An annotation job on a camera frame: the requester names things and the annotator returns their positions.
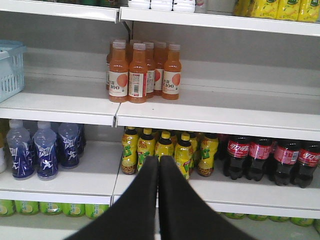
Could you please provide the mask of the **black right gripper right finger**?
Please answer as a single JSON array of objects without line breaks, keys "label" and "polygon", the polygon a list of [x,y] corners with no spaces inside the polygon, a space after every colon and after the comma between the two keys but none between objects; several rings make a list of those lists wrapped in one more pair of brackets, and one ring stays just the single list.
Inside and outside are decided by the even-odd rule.
[{"label": "black right gripper right finger", "polygon": [[158,211],[162,240],[254,239],[211,209],[171,156],[162,156],[159,162]]}]

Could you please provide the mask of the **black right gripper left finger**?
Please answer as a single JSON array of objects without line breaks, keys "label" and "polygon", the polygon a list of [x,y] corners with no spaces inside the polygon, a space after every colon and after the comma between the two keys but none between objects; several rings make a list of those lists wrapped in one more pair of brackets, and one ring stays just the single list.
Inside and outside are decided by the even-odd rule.
[{"label": "black right gripper left finger", "polygon": [[148,156],[129,187],[96,220],[68,240],[153,240],[159,161]]}]

